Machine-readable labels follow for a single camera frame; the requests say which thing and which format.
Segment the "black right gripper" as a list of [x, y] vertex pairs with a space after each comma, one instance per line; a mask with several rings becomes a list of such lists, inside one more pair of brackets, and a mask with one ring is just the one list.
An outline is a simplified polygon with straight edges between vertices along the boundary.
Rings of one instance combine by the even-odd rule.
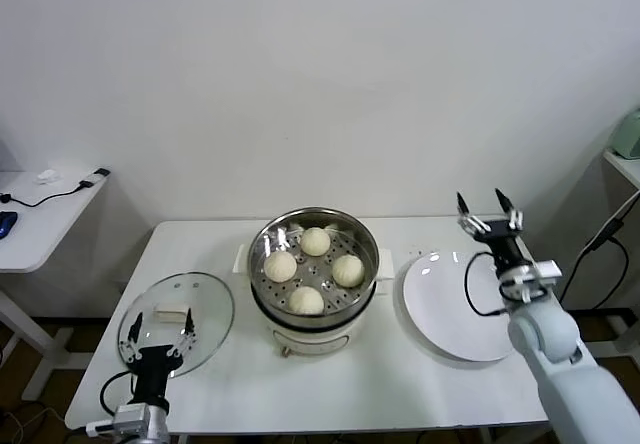
[[530, 265], [531, 261], [521, 252], [516, 238], [523, 229], [523, 213], [498, 188], [495, 189], [506, 219], [490, 220], [487, 223], [473, 215], [460, 192], [456, 193], [458, 224], [474, 240], [487, 245], [498, 272]]

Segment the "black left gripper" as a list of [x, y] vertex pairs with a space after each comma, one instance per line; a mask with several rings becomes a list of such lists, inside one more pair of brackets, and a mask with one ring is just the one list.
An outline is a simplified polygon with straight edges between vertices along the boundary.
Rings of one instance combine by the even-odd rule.
[[165, 398], [167, 381], [176, 369], [176, 357], [185, 357], [196, 343], [195, 325], [191, 309], [188, 309], [180, 339], [174, 345], [144, 347], [139, 350], [138, 339], [143, 322], [139, 312], [130, 325], [125, 339], [119, 341], [122, 360], [136, 376], [136, 384], [130, 404], [168, 405]]

